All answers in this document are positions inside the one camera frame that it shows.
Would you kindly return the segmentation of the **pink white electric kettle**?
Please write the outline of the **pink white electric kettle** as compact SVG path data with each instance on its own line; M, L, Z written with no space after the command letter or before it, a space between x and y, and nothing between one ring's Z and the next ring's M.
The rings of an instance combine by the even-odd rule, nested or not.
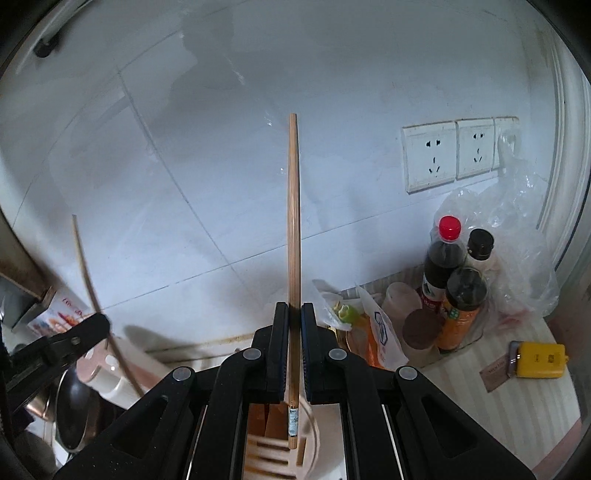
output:
M171 371L127 340L116 337L115 343L144 393ZM82 383L95 390L103 399L124 410L139 399L114 355L111 344L106 340L77 360L76 374Z

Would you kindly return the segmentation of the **black cap sauce bottle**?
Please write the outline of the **black cap sauce bottle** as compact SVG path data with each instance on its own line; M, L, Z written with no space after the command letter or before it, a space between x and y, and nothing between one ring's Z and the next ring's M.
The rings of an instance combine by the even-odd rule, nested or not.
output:
M475 228L467 242L465 265L478 270L488 284L493 283L499 273L494 236L487 230Z

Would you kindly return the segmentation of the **clear plastic bag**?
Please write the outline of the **clear plastic bag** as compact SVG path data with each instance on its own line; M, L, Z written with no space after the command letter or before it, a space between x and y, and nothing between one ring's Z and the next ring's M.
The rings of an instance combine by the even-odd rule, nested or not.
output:
M446 215L461 221L462 244L475 228L494 236L499 273L487 283L488 295L480 310L486 306L488 312L484 333L543 318L558 305L552 255L537 228L544 196L544 181L533 163L517 154L501 169L496 183L480 193L468 187L452 191L434 215L435 223Z

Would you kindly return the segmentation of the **orange snack packet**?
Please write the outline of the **orange snack packet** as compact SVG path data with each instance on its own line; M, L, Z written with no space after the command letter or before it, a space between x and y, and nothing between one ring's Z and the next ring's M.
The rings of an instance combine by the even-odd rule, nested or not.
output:
M346 332L346 344L349 351L362 357L370 366L383 369L379 359L378 345L367 314L362 314L356 319L352 329Z

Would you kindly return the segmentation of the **red cap soy sauce bottle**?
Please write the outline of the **red cap soy sauce bottle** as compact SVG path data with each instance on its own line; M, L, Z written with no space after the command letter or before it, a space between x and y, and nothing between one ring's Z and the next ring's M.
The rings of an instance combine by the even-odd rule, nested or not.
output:
M466 251L460 241L461 233L461 221L452 215L443 216L432 233L420 294L427 310L439 311L451 275L465 262Z

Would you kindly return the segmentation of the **beige cylindrical utensil holder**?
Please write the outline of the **beige cylindrical utensil holder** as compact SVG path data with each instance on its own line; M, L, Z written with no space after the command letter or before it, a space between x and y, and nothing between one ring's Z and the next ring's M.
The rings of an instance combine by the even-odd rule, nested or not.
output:
M300 396L297 447L287 436L287 403L249 406L243 479L308 479L320 457L320 430L311 405Z

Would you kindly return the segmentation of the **black frying pan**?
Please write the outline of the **black frying pan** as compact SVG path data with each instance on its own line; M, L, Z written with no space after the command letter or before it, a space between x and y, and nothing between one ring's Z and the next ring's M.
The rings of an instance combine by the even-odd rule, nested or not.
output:
M117 413L116 406L79 380L74 367L64 372L57 389L55 422L57 440L68 453L83 450Z

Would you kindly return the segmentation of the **white wall socket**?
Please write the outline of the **white wall socket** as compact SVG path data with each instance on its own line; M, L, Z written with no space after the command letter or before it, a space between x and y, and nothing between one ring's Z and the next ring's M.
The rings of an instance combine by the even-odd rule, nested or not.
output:
M409 194L456 180L455 122L407 126L402 132L406 191Z
M458 120L457 179L488 173L493 168L494 121L492 118Z
M499 170L519 153L522 135L518 117L495 117L493 122L495 130L493 169Z

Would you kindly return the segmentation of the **white blue seasoning packet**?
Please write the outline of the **white blue seasoning packet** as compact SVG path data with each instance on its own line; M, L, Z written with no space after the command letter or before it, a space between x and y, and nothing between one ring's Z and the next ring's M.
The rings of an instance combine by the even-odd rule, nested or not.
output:
M356 286L356 293L368 320L368 363L370 366L396 371L408 364L399 338L388 315L363 287Z

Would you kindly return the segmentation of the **clear plastic condiment tray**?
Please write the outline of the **clear plastic condiment tray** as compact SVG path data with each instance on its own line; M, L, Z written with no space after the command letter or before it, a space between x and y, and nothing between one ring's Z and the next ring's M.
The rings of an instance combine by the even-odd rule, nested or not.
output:
M443 333L441 315L419 308L424 307L419 298L422 281L423 265L419 265L362 285L391 320L401 348L409 359L408 363L418 368L433 364L450 353L442 353L436 346L436 334ZM338 293L346 300L360 303L356 287ZM478 314L457 350L482 338L487 322L486 313L485 306L484 312ZM342 334L341 337L349 351L370 363L373 352L370 354L369 333L354 327L353 333Z

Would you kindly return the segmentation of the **orange label sauce bottle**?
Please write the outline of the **orange label sauce bottle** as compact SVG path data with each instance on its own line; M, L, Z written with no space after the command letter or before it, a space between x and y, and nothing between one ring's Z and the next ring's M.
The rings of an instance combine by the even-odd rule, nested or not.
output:
M463 266L452 273L440 307L443 326L436 346L441 353L449 353L460 347L487 295L486 279L476 268Z

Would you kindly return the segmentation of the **yellow utility knife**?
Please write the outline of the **yellow utility knife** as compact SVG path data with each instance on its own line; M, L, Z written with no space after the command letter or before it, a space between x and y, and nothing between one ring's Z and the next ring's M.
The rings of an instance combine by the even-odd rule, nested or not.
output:
M512 341L507 374L525 379L561 378L569 357L563 344Z

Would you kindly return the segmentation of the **brown lid spice jar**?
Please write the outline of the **brown lid spice jar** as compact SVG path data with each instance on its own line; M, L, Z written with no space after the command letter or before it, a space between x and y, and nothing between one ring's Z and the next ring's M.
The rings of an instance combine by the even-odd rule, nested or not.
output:
M431 310L411 312L403 325L403 350L414 367L423 367L441 331L438 315Z

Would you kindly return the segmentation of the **brown small card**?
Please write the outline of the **brown small card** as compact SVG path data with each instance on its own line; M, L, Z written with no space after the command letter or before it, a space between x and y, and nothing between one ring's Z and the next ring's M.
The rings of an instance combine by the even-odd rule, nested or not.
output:
M495 360L480 371L480 377L488 393L493 392L510 379L507 356Z

